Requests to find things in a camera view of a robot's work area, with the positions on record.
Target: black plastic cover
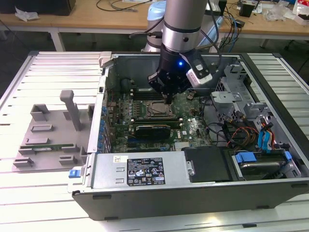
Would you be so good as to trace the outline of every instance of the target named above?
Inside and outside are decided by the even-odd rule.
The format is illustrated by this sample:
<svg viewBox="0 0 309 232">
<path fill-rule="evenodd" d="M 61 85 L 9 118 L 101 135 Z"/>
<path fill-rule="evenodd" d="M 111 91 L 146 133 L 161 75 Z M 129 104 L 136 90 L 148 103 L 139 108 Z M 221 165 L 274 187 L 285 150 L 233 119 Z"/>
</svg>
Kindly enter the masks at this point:
<svg viewBox="0 0 309 232">
<path fill-rule="evenodd" d="M 226 147 L 186 147 L 183 151 L 186 161 L 190 161 L 194 169 L 195 174 L 190 176 L 192 183 L 238 180 Z"/>
</svg>

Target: connector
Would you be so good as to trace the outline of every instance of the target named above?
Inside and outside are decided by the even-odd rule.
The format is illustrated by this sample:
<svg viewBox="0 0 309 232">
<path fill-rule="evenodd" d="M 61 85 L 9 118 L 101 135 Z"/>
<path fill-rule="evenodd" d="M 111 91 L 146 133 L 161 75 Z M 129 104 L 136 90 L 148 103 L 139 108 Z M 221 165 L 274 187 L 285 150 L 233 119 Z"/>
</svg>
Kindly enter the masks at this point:
<svg viewBox="0 0 309 232">
<path fill-rule="evenodd" d="M 236 27 L 238 27 L 238 28 L 243 28 L 243 26 L 245 25 L 245 22 L 243 22 L 239 19 L 236 19 L 235 23 L 236 23 Z"/>
<path fill-rule="evenodd" d="M 239 117 L 239 118 L 241 118 L 241 119 L 244 119 L 244 118 L 245 118 L 245 115 L 244 115 L 242 112 L 240 112 L 239 110 L 237 110 L 237 111 L 235 112 L 235 114 L 236 114 L 237 117 Z"/>
<path fill-rule="evenodd" d="M 161 31 L 154 31 L 154 32 L 148 32 L 147 36 L 156 38 L 156 39 L 161 39 L 162 38 L 163 33 Z"/>
</svg>

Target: blue cable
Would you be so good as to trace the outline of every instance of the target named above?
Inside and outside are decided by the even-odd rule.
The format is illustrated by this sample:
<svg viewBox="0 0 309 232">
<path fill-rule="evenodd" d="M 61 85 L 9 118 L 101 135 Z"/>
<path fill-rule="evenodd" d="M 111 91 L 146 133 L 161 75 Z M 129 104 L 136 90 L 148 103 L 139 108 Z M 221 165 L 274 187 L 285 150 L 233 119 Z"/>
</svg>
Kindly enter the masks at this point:
<svg viewBox="0 0 309 232">
<path fill-rule="evenodd" d="M 234 27 L 235 27 L 235 31 L 234 31 L 234 34 L 235 34 L 235 37 L 234 37 L 234 40 L 233 40 L 233 44 L 230 46 L 229 50 L 228 50 L 228 53 L 230 53 L 236 43 L 236 38 L 237 38 L 237 26 L 236 26 L 236 21 L 234 18 L 231 18 L 233 21 L 234 21 Z"/>
</svg>

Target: gray plastic part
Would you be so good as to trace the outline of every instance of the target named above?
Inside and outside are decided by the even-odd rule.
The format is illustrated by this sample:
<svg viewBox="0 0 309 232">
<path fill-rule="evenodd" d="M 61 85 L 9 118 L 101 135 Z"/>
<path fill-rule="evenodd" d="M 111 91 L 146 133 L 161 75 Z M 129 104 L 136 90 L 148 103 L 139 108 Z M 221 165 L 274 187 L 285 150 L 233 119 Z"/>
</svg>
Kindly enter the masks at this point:
<svg viewBox="0 0 309 232">
<path fill-rule="evenodd" d="M 71 116 L 70 116 L 70 114 L 68 113 L 68 111 L 64 111 L 64 112 L 63 112 L 63 115 L 64 115 L 64 117 L 66 118 L 66 120 L 71 120 Z"/>
<path fill-rule="evenodd" d="M 49 143 L 48 138 L 27 139 L 27 141 L 25 142 L 26 145 L 42 145 L 48 143 Z"/>
<path fill-rule="evenodd" d="M 79 152 L 80 151 L 79 147 L 76 144 L 74 144 L 74 146 L 64 146 L 64 147 L 61 148 L 61 150 L 64 153 Z"/>
<path fill-rule="evenodd" d="M 59 156 L 59 163 L 61 165 L 75 165 L 77 164 L 77 159 L 74 155 L 61 155 Z"/>
<path fill-rule="evenodd" d="M 85 151 L 84 147 L 81 147 L 81 151 L 79 153 L 80 158 L 82 158 L 83 162 L 86 163 L 87 160 L 87 152 Z"/>
<path fill-rule="evenodd" d="M 49 111 L 45 104 L 33 105 L 30 111 L 30 114 L 32 115 L 34 121 L 46 121 L 46 117 L 44 116 L 44 114 L 47 113 L 49 113 Z"/>
<path fill-rule="evenodd" d="M 36 152 L 32 148 L 24 148 L 24 149 L 19 149 L 18 152 L 21 155 L 35 155 Z"/>
<path fill-rule="evenodd" d="M 29 157 L 24 157 L 22 159 L 15 159 L 13 162 L 13 165 L 15 167 L 31 167 L 33 164 L 33 161 Z"/>
<path fill-rule="evenodd" d="M 66 104 L 69 115 L 76 131 L 81 130 L 81 122 L 78 116 L 77 105 L 73 102 L 74 92 L 72 90 L 63 90 L 60 94 L 60 100 Z"/>
<path fill-rule="evenodd" d="M 89 120 L 92 120 L 94 110 L 95 110 L 95 105 L 94 104 L 88 105 Z"/>
<path fill-rule="evenodd" d="M 32 126 L 32 128 L 30 130 L 31 130 L 32 133 L 35 133 L 35 132 L 49 132 L 49 131 L 53 131 L 53 125 L 52 124 L 35 125 L 35 126 Z"/>
<path fill-rule="evenodd" d="M 91 121 L 89 120 L 87 110 L 79 110 L 79 118 L 81 122 L 81 131 L 76 131 L 72 122 L 66 120 L 63 116 L 63 110 L 50 111 L 48 114 L 44 114 L 46 122 L 36 122 L 34 119 L 30 122 L 29 128 L 25 134 L 24 140 L 21 146 L 27 146 L 25 142 L 27 139 L 37 138 L 49 138 L 50 143 L 44 148 L 44 145 L 30 145 L 39 146 L 39 148 L 24 148 L 20 149 L 16 156 L 16 159 L 24 159 L 25 156 L 31 158 L 34 162 L 32 166 L 18 166 L 12 165 L 13 172 L 28 172 L 28 171 L 53 171 L 62 169 L 71 169 L 76 165 L 83 165 L 85 162 L 84 157 L 81 157 L 81 147 L 84 150 L 88 149 L 89 134 L 91 128 Z M 52 131 L 32 132 L 31 129 L 34 126 L 53 125 Z M 64 153 L 61 148 L 65 144 L 76 145 L 80 149 L 75 152 Z M 58 149 L 51 149 L 50 146 L 57 146 Z M 59 157 L 61 155 L 74 156 L 76 163 L 61 161 Z"/>
</svg>

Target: side panel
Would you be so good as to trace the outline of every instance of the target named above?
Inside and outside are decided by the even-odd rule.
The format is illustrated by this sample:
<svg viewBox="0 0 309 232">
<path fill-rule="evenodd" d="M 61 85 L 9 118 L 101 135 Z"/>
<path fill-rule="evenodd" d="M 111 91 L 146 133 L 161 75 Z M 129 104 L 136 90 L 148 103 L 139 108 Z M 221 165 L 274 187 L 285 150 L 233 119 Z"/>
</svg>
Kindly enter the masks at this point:
<svg viewBox="0 0 309 232">
<path fill-rule="evenodd" d="M 308 184 L 278 183 L 72 196 L 91 219 L 109 220 L 274 208 L 308 190 Z"/>
</svg>

